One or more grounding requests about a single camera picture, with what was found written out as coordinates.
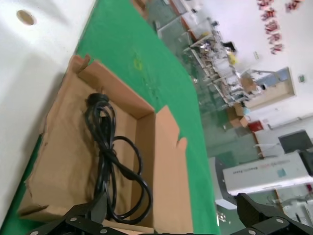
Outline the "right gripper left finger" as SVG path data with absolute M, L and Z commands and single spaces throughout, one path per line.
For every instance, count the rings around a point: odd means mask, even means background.
M 99 195 L 89 203 L 73 206 L 64 216 L 30 231 L 32 235 L 122 235 L 123 232 L 105 227 L 107 197 Z

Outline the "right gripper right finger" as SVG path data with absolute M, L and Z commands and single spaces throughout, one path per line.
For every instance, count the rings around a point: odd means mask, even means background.
M 289 218 L 274 206 L 256 203 L 245 193 L 235 199 L 245 228 L 233 235 L 313 235 L 312 227 Z

